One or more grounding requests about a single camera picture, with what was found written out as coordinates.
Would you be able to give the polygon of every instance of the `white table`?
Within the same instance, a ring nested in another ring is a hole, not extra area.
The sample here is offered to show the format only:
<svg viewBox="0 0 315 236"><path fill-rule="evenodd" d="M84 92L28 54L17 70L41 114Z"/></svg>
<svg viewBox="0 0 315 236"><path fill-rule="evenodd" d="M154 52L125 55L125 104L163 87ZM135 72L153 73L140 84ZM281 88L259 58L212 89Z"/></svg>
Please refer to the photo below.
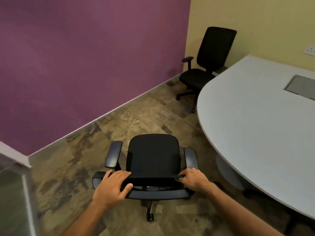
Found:
<svg viewBox="0 0 315 236"><path fill-rule="evenodd" d="M315 219L315 101L284 90L315 72L247 56L200 92L201 127L225 162L258 189Z"/></svg>

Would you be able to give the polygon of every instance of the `table top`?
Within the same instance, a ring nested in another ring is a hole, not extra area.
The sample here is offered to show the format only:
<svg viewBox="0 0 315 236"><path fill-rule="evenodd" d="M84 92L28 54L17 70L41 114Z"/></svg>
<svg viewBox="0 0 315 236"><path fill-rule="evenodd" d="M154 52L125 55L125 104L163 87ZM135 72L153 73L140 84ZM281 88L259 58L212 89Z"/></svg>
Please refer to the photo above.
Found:
<svg viewBox="0 0 315 236"><path fill-rule="evenodd" d="M211 80L197 102L220 156L272 198L315 219L315 101L284 90L315 72L246 56Z"/></svg>

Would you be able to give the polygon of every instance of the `mesh backrest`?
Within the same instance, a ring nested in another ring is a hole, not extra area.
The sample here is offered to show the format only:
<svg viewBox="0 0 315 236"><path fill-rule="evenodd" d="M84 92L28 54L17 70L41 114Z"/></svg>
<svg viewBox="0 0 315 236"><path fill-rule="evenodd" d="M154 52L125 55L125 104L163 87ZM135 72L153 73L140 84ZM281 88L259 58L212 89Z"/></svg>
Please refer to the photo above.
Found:
<svg viewBox="0 0 315 236"><path fill-rule="evenodd" d="M212 72L221 68L230 52L237 31L220 28L208 27L203 37L197 63Z"/></svg>

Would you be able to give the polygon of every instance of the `power socket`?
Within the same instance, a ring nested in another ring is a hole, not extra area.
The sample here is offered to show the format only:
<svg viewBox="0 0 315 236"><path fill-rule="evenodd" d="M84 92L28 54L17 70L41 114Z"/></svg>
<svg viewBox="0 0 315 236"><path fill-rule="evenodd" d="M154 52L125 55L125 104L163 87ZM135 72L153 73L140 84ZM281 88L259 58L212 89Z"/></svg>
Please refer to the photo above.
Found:
<svg viewBox="0 0 315 236"><path fill-rule="evenodd" d="M314 55L315 56L315 46L308 46L303 51L304 54Z"/></svg>

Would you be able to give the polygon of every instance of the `floor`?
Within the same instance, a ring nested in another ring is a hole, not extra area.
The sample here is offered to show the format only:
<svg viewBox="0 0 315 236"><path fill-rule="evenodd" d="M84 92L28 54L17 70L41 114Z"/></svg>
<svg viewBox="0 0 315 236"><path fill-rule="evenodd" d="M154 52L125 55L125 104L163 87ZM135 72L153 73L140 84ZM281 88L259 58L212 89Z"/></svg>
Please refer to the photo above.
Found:
<svg viewBox="0 0 315 236"><path fill-rule="evenodd" d="M175 100L176 94L185 90L178 78L172 79L32 156L38 217L44 236L60 235L86 209L94 191L92 176L98 170L106 170L105 157L111 142L124 143L119 159L123 168L129 141L145 133L172 134L179 140L181 150L194 148L200 170L211 181L221 182L227 194L283 232L289 216L281 205L261 198L246 199L220 175L216 151L203 134L197 114L190 113L193 97ZM231 235L201 194L193 195L191 200L155 202L152 212L155 220L148 223L146 208L137 200L126 199L104 214L94 235ZM309 227L298 225L293 235L314 234Z"/></svg>

